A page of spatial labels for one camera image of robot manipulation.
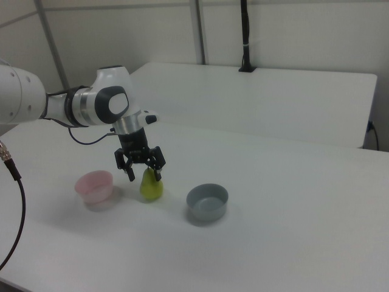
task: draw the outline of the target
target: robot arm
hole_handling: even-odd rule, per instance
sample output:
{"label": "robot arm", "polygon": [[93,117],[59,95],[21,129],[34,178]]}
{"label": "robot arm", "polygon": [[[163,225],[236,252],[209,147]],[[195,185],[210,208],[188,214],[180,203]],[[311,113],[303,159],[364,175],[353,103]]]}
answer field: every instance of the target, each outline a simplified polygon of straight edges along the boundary
{"label": "robot arm", "polygon": [[68,128],[111,124],[122,145],[115,152],[117,167],[133,181],[133,163],[146,164],[156,180],[165,165],[159,147],[149,148],[144,126],[158,115],[142,111],[129,96],[129,74],[123,66],[100,68],[90,87],[80,86],[46,94],[37,76],[25,70],[0,65],[0,123],[13,124],[37,119],[54,120]]}

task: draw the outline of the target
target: black joint cap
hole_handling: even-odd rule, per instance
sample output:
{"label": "black joint cap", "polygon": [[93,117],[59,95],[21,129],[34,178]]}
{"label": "black joint cap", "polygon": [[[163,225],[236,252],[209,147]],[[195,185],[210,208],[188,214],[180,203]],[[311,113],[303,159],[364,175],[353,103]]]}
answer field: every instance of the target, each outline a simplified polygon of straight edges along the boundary
{"label": "black joint cap", "polygon": [[155,115],[146,116],[146,123],[149,125],[151,123],[155,123],[157,121],[157,117]]}

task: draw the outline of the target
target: green pear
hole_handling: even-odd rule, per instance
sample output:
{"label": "green pear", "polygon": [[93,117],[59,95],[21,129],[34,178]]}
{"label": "green pear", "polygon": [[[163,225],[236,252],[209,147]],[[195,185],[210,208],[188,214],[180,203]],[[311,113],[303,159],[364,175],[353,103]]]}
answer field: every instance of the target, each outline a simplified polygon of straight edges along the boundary
{"label": "green pear", "polygon": [[162,181],[156,181],[154,170],[147,168],[143,173],[140,193],[148,200],[155,200],[162,196],[163,191],[164,184]]}

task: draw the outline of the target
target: cable connector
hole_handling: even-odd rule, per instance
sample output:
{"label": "cable connector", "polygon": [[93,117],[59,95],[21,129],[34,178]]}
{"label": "cable connector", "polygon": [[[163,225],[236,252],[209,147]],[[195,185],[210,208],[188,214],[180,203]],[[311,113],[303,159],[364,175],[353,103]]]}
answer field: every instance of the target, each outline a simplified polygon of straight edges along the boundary
{"label": "cable connector", "polygon": [[15,181],[22,178],[18,169],[16,168],[15,163],[13,162],[10,152],[7,150],[5,144],[2,143],[1,141],[0,141],[0,158],[1,160],[4,161],[5,166],[8,168]]}
{"label": "cable connector", "polygon": [[12,158],[10,152],[7,149],[7,147],[1,141],[0,141],[0,158],[4,162]]}

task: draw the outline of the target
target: table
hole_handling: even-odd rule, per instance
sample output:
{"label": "table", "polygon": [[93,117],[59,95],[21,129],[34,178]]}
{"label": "table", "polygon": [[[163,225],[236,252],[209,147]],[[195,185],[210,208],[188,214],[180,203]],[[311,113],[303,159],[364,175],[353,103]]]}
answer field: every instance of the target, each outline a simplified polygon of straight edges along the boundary
{"label": "table", "polygon": [[167,122],[358,148],[377,76],[148,63],[131,74],[142,108]]}
{"label": "table", "polygon": [[[77,129],[92,141],[109,127]],[[144,167],[116,169],[116,137],[82,146],[54,122],[2,137],[22,175],[27,216],[0,277],[31,291],[388,291],[389,155],[363,149],[156,123],[163,197],[144,202]],[[115,197],[86,207],[76,180],[114,174]],[[202,183],[230,194],[226,215],[199,224],[185,197]],[[0,258],[15,238],[18,186],[0,167]]]}

